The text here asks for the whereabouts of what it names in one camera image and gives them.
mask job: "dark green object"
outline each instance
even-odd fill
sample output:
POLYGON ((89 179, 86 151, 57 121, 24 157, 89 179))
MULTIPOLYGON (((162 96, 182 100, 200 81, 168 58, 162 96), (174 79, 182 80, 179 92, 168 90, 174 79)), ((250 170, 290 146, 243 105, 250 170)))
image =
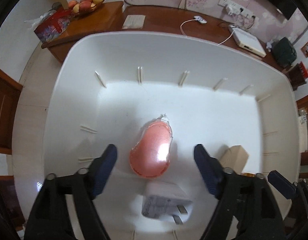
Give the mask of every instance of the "dark green object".
POLYGON ((297 53, 289 39, 283 37, 271 50, 279 65, 286 68, 297 58, 297 53))

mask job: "floral wallpaper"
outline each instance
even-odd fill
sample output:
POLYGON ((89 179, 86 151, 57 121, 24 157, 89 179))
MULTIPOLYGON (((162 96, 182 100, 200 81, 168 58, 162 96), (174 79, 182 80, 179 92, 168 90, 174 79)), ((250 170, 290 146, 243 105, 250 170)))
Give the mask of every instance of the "floral wallpaper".
MULTIPOLYGON (((135 5, 164 5, 175 8, 207 14, 227 22, 234 22, 233 17, 226 14, 224 8, 218 5, 219 0, 126 0, 135 5)), ((287 37, 294 42, 308 26, 302 13, 296 9, 292 17, 287 20, 279 14, 276 7, 268 0, 232 0, 256 16, 254 25, 249 32, 260 40, 268 42, 273 38, 287 37)))

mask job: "beige floor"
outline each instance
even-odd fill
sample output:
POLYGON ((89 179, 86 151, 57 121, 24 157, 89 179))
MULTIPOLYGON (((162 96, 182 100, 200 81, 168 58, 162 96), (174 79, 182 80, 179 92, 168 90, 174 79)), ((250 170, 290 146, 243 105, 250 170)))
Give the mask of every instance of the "beige floor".
POLYGON ((53 87, 61 64, 47 50, 39 52, 27 74, 12 135, 15 188, 24 217, 29 217, 43 183, 43 133, 53 87))

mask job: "white plastic bin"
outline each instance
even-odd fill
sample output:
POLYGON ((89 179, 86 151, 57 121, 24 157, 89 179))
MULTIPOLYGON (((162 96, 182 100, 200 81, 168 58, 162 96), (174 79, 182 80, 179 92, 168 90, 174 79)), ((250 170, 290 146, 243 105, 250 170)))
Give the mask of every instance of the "white plastic bin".
MULTIPOLYGON (((277 170, 294 182, 298 134, 286 76, 254 57, 180 35, 93 34, 72 47, 55 84, 44 133, 44 172, 73 174, 90 164, 78 159, 99 157, 113 143, 118 160, 94 201, 112 239, 131 239, 133 231, 137 240, 174 239, 174 234, 178 240, 199 239, 217 200, 195 165, 194 146, 202 143, 219 158, 228 147, 242 145, 249 153, 244 172, 277 170), (176 183, 193 199, 193 213, 182 226, 142 216, 147 180, 128 160, 143 127, 162 114, 169 117, 173 142, 170 167, 157 180, 176 183)), ((273 192, 286 216, 290 201, 273 192)))

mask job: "wooden table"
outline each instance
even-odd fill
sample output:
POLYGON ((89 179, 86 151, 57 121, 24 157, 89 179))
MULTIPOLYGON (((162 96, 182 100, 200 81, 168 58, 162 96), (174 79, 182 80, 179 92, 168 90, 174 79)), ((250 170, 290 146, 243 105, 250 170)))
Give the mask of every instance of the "wooden table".
MULTIPOLYGON (((196 21, 185 23, 183 25, 183 30, 188 36, 221 43, 230 35, 227 28, 219 26, 219 24, 223 22, 222 20, 201 13, 159 6, 129 6, 122 13, 122 6, 123 2, 105 3, 104 7, 96 12, 71 22, 64 33, 50 43, 44 43, 42 48, 48 48, 60 62, 63 62, 70 48, 79 39, 92 33, 121 31, 126 17, 130 14, 145 15, 144 26, 142 29, 128 29, 124 31, 154 31, 181 34, 179 29, 180 25, 184 21, 193 19, 193 16, 200 15, 207 20, 207 23, 200 24, 196 21)), ((283 70, 268 51, 265 58, 259 57, 238 47, 233 37, 223 45, 251 55, 279 71, 283 70)))
POLYGON ((48 48, 61 63, 64 62, 70 48, 81 38, 93 33, 113 31, 112 26, 122 16, 123 2, 104 3, 95 12, 74 18, 67 30, 49 43, 43 43, 42 49, 48 48))

